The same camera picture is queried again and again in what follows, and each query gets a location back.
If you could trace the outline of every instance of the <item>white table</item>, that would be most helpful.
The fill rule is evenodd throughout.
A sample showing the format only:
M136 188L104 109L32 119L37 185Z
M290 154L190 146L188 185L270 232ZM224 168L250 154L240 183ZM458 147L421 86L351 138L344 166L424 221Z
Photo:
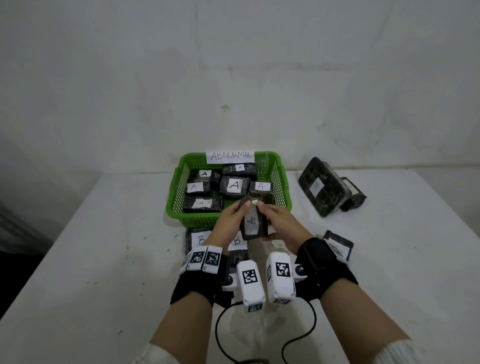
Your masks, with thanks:
M288 172L292 213L314 233L330 229L355 243L350 267L360 285L429 359L477 362L480 241L461 219L412 170L340 171L368 198L357 210L320 218L299 175ZM110 175L98 182L0 321L0 362L134 358L168 309L183 259L184 228L165 213L171 177ZM346 362L321 306L314 306L317 328L286 350L288 360ZM242 321L241 314L225 314L220 332L227 352L249 357L238 337L250 326L262 334L261 355L279 363L281 345L305 332L312 314L302 300L278 314L268 328L264 316ZM229 362L213 336L208 361Z

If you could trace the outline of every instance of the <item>green plastic basket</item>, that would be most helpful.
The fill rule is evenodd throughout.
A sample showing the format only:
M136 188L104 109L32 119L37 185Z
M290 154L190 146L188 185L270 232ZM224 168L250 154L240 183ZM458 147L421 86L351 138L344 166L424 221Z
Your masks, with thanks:
M292 200L288 193L288 181L285 168L280 156L274 152L255 152L255 164L258 170L258 181L271 182L275 204L292 209ZM214 170L222 169L224 164L207 164L206 153L185 154L175 168L172 182L170 183L170 195L167 201L167 214L171 218L179 220L187 228L214 226L220 213L185 214L183 212L183 199L185 186L190 175L190 170ZM225 201L225 207L232 202Z

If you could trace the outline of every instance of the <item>wire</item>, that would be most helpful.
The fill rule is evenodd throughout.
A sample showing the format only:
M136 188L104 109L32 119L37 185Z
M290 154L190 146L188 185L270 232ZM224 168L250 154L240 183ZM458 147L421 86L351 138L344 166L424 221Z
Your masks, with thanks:
M259 364L268 364L270 363L269 360L267 359L248 359L248 360L243 360L241 362L239 362L238 360L235 360L233 359L230 355L228 355L225 350L223 350L222 348L222 345L220 345L220 341L218 340L218 323L220 322L220 318L223 316L223 314L230 308L230 307L233 307L233 306L239 306L243 304L242 301L238 301L238 302L235 302L233 303L232 305L230 305L229 307L227 307L226 309L224 309L222 311L222 313L218 316L218 319L216 319L216 324L215 324L215 339L216 339L216 343L220 349L220 351L222 351L223 355L225 355L227 358L229 358L231 361L233 361L234 363L236 364L253 364L253 363L259 363Z
M300 335L297 338L289 340L282 346L282 359L285 362L285 364L288 364L288 362L286 361L285 356L283 355L283 351L285 350L287 345L309 336L312 333L312 331L315 330L315 326L317 326L317 313L315 312L315 309L313 308L312 304L309 301L305 300L305 302L308 303L308 306L310 306L310 308L313 311L313 326L306 334Z

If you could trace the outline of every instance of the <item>paper sign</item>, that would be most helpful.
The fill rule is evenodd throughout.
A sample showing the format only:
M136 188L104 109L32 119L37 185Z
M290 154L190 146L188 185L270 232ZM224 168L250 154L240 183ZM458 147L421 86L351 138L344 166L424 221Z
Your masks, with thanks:
M255 190L257 191L269 191L270 182L255 182Z
M192 233L192 250L197 246L202 246L212 231L202 231Z
M260 229L260 223L258 222L257 206L252 204L250 210L244 217L245 219L245 234L256 235Z
M320 180L320 178L317 177L315 182L310 187L310 192L313 194L313 197L317 197L318 193L320 190L324 187L325 185L323 182Z
M192 192L203 192L204 190L204 183L203 182L195 182L195 183L187 183L187 193L190 194Z
M353 185L350 183L349 180L343 180L343 182L345 182L345 184L350 189L350 191L352 191L352 195L357 194L359 192L355 187L353 187Z
M199 170L198 171L198 176L199 177L210 177L212 175L211 170Z
M350 251L350 249L347 246L337 243L335 240L332 240L332 239L328 239L327 243L330 246L330 248L333 250L335 255L341 256L344 259L348 257L348 252Z
M247 242L241 237L240 231L228 246L228 251L232 250L247 250Z
M241 192L241 185L243 180L238 178L230 178L228 181L227 192L239 194Z
M253 151L207 152L207 164L255 163Z
M211 207L212 206L212 199L204 200L203 198L195 199L192 208L201 208L201 207Z

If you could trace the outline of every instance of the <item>sleeve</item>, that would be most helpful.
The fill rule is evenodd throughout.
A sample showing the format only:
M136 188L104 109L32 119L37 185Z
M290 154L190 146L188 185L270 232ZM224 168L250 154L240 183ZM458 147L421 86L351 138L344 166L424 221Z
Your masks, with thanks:
M179 364L179 362L166 350L147 344L132 364Z
M423 362L423 353L412 340L392 342L373 359L373 364L420 364Z

